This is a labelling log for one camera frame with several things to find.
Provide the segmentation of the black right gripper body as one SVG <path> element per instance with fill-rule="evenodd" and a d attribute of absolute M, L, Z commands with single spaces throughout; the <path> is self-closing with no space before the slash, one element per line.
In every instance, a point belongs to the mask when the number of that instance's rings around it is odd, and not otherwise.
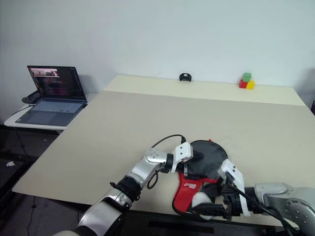
<path fill-rule="evenodd" d="M 231 220 L 233 216 L 240 216 L 243 213 L 240 195 L 232 186 L 223 185 L 221 195 L 223 196 L 223 203 L 226 205 L 223 218 Z"/>

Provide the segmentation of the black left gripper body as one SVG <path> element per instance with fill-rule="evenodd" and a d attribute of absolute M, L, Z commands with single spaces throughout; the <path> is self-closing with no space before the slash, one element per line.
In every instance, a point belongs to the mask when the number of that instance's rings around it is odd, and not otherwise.
<path fill-rule="evenodd" d="M 186 161 L 186 162 L 182 162 L 182 166 L 183 166 L 183 174 L 185 177 L 192 177 L 194 176 L 194 162 L 193 161 Z"/>

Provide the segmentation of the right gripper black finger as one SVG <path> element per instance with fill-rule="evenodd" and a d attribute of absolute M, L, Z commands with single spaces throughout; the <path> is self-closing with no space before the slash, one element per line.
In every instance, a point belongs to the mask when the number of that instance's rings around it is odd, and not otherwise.
<path fill-rule="evenodd" d="M 201 191 L 208 197 L 219 197 L 221 196 L 221 186 L 219 184 L 207 183 L 203 185 Z"/>
<path fill-rule="evenodd" d="M 223 205 L 198 204 L 192 207 L 192 211 L 199 216 L 224 216 Z"/>

